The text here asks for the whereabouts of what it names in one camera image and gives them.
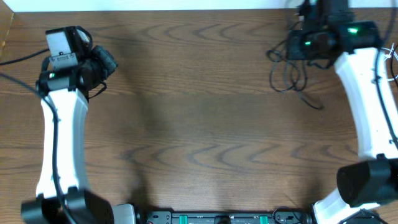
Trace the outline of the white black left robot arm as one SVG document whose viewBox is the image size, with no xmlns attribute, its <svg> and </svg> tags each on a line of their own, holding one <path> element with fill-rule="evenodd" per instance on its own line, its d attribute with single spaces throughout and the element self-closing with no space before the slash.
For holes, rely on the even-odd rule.
<svg viewBox="0 0 398 224">
<path fill-rule="evenodd" d="M 88 92 L 118 66 L 97 45 L 76 65 L 60 68 L 46 58 L 37 80 L 44 113 L 44 157 L 36 198 L 21 205 L 25 223 L 116 223 L 115 209 L 90 190 L 84 135 Z"/>
</svg>

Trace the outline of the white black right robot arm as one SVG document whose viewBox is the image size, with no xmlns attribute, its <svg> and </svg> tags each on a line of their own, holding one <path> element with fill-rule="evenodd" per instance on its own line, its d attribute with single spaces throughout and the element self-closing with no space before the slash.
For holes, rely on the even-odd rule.
<svg viewBox="0 0 398 224">
<path fill-rule="evenodd" d="M 349 101 L 358 159 L 338 170 L 337 188 L 313 204 L 315 223 L 347 223 L 397 200 L 397 106 L 373 21 L 303 26 L 289 31 L 288 60 L 328 59 Z"/>
</svg>

